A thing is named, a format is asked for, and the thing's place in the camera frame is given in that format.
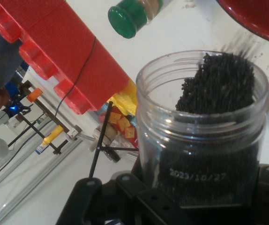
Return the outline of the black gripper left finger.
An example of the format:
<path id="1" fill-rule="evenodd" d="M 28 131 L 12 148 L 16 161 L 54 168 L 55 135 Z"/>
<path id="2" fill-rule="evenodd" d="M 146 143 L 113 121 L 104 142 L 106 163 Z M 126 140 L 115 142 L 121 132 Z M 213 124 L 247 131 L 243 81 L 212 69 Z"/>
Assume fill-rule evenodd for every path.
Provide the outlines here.
<path id="1" fill-rule="evenodd" d="M 57 220 L 58 225 L 177 225 L 179 209 L 166 196 L 140 180 L 142 167 L 103 184 L 98 178 L 76 182 Z"/>

